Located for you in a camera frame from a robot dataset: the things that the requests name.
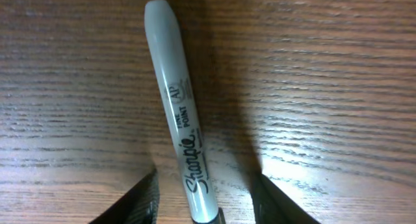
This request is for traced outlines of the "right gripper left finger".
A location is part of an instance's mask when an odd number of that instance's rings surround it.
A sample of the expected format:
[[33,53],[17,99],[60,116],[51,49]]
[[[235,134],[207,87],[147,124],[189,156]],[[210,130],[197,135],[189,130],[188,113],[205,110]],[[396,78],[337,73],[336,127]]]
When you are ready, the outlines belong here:
[[153,169],[90,224],[155,224],[159,201],[158,174]]

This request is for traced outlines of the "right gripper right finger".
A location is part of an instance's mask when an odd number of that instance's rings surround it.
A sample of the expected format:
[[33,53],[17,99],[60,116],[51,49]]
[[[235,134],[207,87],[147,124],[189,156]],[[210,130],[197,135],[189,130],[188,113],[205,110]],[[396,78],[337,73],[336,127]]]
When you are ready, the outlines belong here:
[[262,173],[252,177],[250,193],[256,223],[319,224]]

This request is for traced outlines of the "black grey permanent marker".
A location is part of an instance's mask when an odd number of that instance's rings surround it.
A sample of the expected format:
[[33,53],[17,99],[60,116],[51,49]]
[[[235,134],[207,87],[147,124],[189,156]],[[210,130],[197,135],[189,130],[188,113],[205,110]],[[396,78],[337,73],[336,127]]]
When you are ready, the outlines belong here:
[[191,219],[193,223],[221,223],[181,32],[166,0],[146,3],[144,26]]

